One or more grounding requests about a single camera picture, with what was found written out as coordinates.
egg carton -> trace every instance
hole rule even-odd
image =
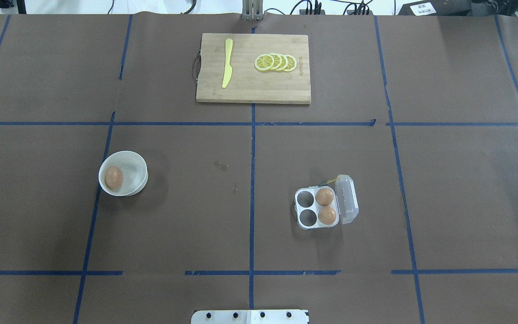
[[[318,191],[325,188],[330,189],[334,195],[329,207],[335,209],[337,217],[332,224],[325,224],[319,219],[319,212],[325,206],[319,205],[315,199]],[[297,224],[303,230],[330,228],[336,226],[339,219],[341,219],[342,224],[351,223],[359,214],[353,179],[348,175],[337,176],[335,190],[328,186],[314,186],[297,190],[295,193],[295,212]]]
[[[307,310],[196,311],[191,324],[309,324]]]

brown table surface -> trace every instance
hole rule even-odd
[[[313,102],[197,103],[204,32],[309,35]],[[338,174],[357,219],[301,230]],[[0,323],[250,308],[518,323],[518,18],[0,15]]]

clear plastic egg carton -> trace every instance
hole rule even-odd
[[[325,205],[328,201],[324,201],[322,205],[317,201],[317,193],[321,190],[332,192],[333,201],[331,203]],[[329,217],[333,213],[329,208],[335,211],[335,220]],[[336,226],[339,219],[341,219],[342,224],[351,223],[359,213],[353,179],[348,175],[337,176],[335,191],[328,186],[315,186],[297,190],[295,193],[295,212],[297,213],[297,224],[303,230],[330,228]]]

cable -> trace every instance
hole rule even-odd
[[[357,4],[354,3],[354,2],[351,2],[350,4],[347,5],[347,7],[345,7],[345,10],[343,10],[343,14],[345,14],[347,12],[347,9],[349,9],[349,7],[351,7],[352,5],[355,5],[355,11],[357,10]]]
[[[188,14],[189,12],[193,11],[196,4],[197,4],[197,0],[191,0],[191,8],[189,8],[189,10],[187,10],[186,12],[182,12],[181,14]]]
[[[297,4],[293,7],[293,9],[291,9],[291,12],[290,14],[293,14],[295,8],[297,8],[297,6],[299,6],[301,4],[301,2],[304,2],[306,1],[311,7],[311,10],[313,9],[313,3],[311,2],[311,0],[300,0],[300,2],[297,2]]]
[[[323,187],[323,186],[326,186],[326,185],[328,185],[329,183],[331,183],[331,182],[335,182],[335,181],[337,181],[337,180],[339,180],[339,177],[337,177],[337,178],[335,178],[335,179],[333,179],[333,180],[323,181],[323,182],[319,183],[319,184],[317,185],[317,187]]]
[[[285,14],[284,12],[282,12],[281,10],[279,10],[277,8],[269,8],[269,9],[265,10],[265,12],[268,12],[269,10],[276,10],[276,11],[280,12],[281,14]]]
[[[343,0],[331,0],[331,1],[334,1],[334,2],[343,2],[343,4],[354,4],[353,1],[343,1]]]
[[[113,5],[114,4],[115,4],[115,0],[111,0],[111,8],[109,8],[109,11],[107,12],[107,14],[111,13],[111,10],[113,10]]]
[[[361,1],[361,4],[359,5],[359,8],[357,9],[357,15],[359,15],[359,16],[364,15],[365,8],[366,8],[365,2]]]

